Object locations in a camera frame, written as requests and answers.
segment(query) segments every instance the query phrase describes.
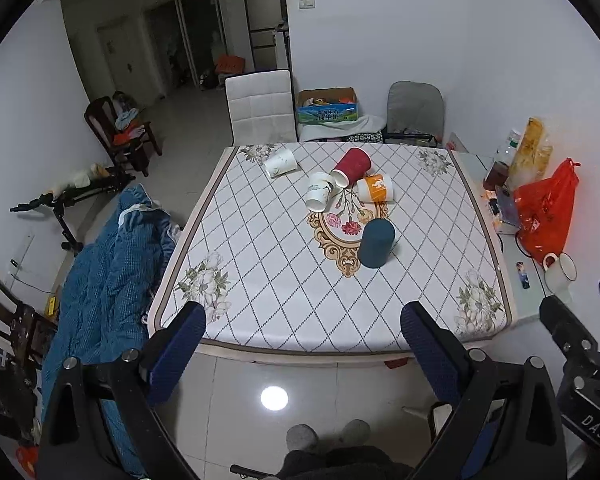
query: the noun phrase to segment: wall outlet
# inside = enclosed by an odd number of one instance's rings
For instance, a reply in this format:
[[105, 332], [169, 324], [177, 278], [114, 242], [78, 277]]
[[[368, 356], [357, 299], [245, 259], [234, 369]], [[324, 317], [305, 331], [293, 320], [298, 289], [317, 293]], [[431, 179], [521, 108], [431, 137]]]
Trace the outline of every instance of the wall outlet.
[[298, 0], [300, 9], [315, 9], [315, 0]]
[[18, 275], [20, 267], [22, 266], [22, 261], [24, 260], [24, 256], [27, 254], [29, 247], [31, 247], [32, 241], [33, 233], [28, 233], [6, 263], [3, 281], [4, 285], [6, 285], [9, 290], [11, 290], [11, 287], [13, 286], [13, 282], [15, 281], [14, 276]]

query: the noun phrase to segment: cardboard box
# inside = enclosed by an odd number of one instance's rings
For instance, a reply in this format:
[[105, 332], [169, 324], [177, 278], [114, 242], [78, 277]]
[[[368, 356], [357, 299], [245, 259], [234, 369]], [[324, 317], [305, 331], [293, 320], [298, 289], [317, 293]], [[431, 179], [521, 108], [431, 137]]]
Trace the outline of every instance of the cardboard box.
[[[349, 99], [353, 104], [333, 104], [319, 106], [302, 106], [311, 97], [321, 97], [329, 101]], [[358, 120], [358, 98], [353, 88], [323, 88], [302, 90], [298, 94], [296, 105], [298, 122], [302, 124], [339, 123], [341, 121]]]

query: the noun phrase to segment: dark wooden chair leg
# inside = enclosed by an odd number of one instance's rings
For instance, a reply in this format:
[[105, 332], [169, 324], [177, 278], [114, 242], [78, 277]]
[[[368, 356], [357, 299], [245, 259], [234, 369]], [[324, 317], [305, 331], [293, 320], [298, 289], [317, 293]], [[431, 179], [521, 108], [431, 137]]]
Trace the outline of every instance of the dark wooden chair leg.
[[149, 137], [149, 140], [154, 146], [155, 153], [157, 153], [159, 156], [162, 156], [162, 150], [158, 146], [158, 141], [155, 140], [154, 131], [151, 129], [151, 123], [145, 123], [144, 129], [146, 130], [147, 137]]

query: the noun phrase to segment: gray slipper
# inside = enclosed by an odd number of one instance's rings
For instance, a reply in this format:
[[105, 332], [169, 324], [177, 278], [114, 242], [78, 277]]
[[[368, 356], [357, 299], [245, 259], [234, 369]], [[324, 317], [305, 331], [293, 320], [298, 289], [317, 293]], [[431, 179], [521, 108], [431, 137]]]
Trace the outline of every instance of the gray slipper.
[[338, 444], [343, 447], [363, 446], [371, 436], [371, 427], [364, 421], [356, 418], [342, 429]]
[[318, 435], [306, 424], [298, 424], [286, 432], [286, 448], [289, 451], [315, 451], [318, 447]]

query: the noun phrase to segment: blue blanket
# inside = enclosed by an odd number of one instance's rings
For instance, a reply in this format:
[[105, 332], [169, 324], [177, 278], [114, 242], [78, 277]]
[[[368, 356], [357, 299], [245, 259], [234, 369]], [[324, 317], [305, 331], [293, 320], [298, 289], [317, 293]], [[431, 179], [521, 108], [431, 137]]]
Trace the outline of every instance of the blue blanket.
[[[58, 333], [42, 367], [43, 407], [67, 357], [96, 364], [142, 348], [148, 333], [141, 319], [174, 248], [170, 216], [156, 208], [141, 185], [126, 188], [100, 236], [78, 254], [64, 282]], [[115, 403], [106, 400], [103, 409], [124, 469], [142, 476]]]

